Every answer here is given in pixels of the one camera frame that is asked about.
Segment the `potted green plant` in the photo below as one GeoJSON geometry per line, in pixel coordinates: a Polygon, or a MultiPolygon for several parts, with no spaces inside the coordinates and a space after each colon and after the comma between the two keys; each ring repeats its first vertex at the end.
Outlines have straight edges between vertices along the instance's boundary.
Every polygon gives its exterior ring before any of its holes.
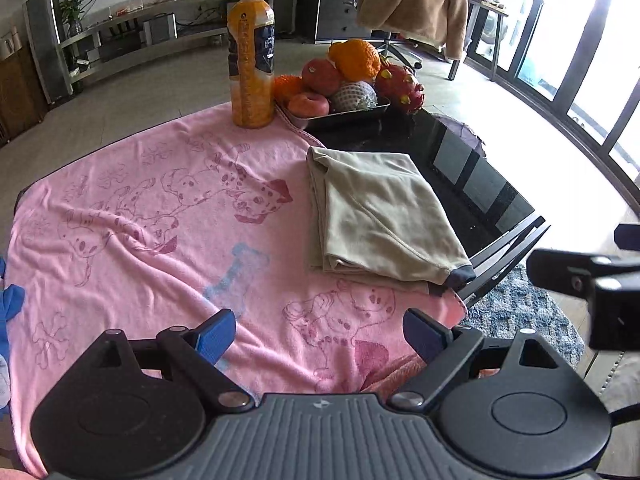
{"type": "Polygon", "coordinates": [[[82,0],[62,0],[60,2],[61,18],[67,27],[67,35],[76,36],[82,32],[81,17],[82,0]]]}

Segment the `red apple upper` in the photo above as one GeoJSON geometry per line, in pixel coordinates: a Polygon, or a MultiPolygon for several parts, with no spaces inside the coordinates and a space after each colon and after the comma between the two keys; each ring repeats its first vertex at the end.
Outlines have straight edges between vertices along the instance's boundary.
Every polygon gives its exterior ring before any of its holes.
{"type": "Polygon", "coordinates": [[[304,84],[322,96],[333,96],[340,88],[342,75],[327,58],[314,58],[302,70],[304,84]]]}

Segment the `tan fleece jacket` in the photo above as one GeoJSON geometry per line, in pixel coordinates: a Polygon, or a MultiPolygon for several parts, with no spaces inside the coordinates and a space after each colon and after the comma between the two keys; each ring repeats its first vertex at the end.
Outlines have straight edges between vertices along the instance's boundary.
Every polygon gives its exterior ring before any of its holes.
{"type": "Polygon", "coordinates": [[[397,32],[461,61],[468,10],[468,0],[358,0],[357,20],[365,28],[397,32]]]}

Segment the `black drawer cabinet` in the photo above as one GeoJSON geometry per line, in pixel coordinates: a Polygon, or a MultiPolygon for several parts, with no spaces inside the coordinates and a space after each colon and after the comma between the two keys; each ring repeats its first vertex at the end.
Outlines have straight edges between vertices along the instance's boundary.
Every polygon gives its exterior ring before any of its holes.
{"type": "Polygon", "coordinates": [[[295,33],[313,44],[371,37],[370,29],[358,24],[357,0],[297,0],[295,33]]]}

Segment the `black fruit tray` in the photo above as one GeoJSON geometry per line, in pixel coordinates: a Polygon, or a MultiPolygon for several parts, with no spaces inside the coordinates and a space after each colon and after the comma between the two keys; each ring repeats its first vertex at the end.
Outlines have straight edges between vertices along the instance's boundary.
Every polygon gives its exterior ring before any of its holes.
{"type": "Polygon", "coordinates": [[[378,105],[370,110],[348,110],[347,112],[335,112],[326,116],[311,118],[298,117],[286,108],[277,106],[277,110],[282,112],[288,121],[300,130],[310,134],[321,134],[324,132],[345,130],[348,128],[370,127],[382,120],[386,110],[390,107],[390,101],[380,99],[378,105]]]}

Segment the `pink cartoon blanket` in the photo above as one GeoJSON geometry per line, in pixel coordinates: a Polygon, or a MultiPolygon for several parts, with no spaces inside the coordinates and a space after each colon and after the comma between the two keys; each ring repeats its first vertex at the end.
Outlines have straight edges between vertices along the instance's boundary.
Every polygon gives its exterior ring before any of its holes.
{"type": "Polygon", "coordinates": [[[236,317],[219,368],[252,396],[391,393],[421,361],[406,310],[465,317],[450,290],[315,271],[307,153],[316,140],[277,117],[232,122],[222,104],[107,145],[32,184],[14,214],[6,281],[18,456],[43,476],[30,420],[100,333],[134,339],[236,317]]]}

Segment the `small orange tangerine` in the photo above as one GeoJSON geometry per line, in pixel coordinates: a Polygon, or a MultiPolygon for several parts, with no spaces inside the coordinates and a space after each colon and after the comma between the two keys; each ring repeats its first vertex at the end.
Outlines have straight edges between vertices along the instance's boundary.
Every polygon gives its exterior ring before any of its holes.
{"type": "Polygon", "coordinates": [[[273,96],[280,107],[287,108],[293,96],[306,90],[301,76],[280,75],[273,81],[273,96]]]}

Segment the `red apple lower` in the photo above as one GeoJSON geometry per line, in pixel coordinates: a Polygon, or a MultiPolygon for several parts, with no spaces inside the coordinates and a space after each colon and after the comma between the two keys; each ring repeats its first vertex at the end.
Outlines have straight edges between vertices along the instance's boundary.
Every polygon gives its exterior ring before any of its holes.
{"type": "Polygon", "coordinates": [[[326,116],[330,109],[330,103],[326,97],[314,92],[296,94],[288,101],[288,111],[300,118],[326,116]]]}

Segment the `bumpy orange citrus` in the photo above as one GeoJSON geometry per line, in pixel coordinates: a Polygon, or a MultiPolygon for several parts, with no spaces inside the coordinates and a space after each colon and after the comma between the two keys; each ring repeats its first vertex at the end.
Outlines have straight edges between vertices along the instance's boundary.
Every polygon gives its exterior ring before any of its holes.
{"type": "Polygon", "coordinates": [[[334,42],[329,47],[328,58],[350,82],[375,80],[382,65],[375,47],[359,38],[334,42]]]}

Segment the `red dragon fruit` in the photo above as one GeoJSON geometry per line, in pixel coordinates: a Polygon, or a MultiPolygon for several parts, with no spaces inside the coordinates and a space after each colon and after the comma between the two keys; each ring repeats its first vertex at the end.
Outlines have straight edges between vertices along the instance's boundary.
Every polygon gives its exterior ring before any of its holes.
{"type": "Polygon", "coordinates": [[[423,84],[414,73],[407,66],[387,61],[386,58],[381,61],[374,88],[381,98],[406,115],[416,114],[425,102],[423,84]]]}

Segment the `wooden cabinet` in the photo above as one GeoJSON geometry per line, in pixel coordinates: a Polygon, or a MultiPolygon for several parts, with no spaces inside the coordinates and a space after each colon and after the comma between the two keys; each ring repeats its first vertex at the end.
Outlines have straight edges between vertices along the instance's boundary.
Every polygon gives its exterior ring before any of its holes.
{"type": "Polygon", "coordinates": [[[1,61],[1,142],[9,143],[43,122],[49,110],[29,45],[1,61]]]}

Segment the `tall grey speaker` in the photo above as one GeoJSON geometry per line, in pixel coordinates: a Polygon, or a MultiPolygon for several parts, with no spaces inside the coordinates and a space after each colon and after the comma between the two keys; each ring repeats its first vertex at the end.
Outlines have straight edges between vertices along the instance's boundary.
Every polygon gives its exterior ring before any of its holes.
{"type": "Polygon", "coordinates": [[[73,86],[68,79],[60,0],[27,0],[23,15],[36,72],[48,104],[69,98],[73,86]]]}

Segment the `orange juice bottle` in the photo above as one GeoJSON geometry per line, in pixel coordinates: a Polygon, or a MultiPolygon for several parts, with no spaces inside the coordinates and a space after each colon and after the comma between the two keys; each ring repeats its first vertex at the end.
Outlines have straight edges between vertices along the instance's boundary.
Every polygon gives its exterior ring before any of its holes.
{"type": "Polygon", "coordinates": [[[228,12],[227,28],[232,120],[265,127],[274,115],[274,12],[265,0],[240,0],[228,12]]]}

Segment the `beige shirt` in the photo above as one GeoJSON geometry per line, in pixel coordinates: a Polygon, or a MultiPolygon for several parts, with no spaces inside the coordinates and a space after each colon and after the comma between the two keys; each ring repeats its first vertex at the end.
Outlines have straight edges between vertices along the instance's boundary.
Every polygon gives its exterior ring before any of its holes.
{"type": "Polygon", "coordinates": [[[313,146],[307,167],[313,268],[451,289],[476,278],[444,206],[409,155],[313,146]]]}

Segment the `blue garment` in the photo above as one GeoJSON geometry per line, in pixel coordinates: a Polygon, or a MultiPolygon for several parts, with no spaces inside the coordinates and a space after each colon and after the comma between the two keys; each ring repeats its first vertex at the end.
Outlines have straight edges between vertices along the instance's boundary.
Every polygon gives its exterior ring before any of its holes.
{"type": "Polygon", "coordinates": [[[6,260],[0,259],[1,274],[1,296],[0,296],[0,353],[1,353],[1,416],[9,413],[9,403],[11,400],[10,381],[10,343],[8,337],[8,323],[13,320],[22,310],[25,291],[18,285],[4,284],[6,277],[6,260]]]}

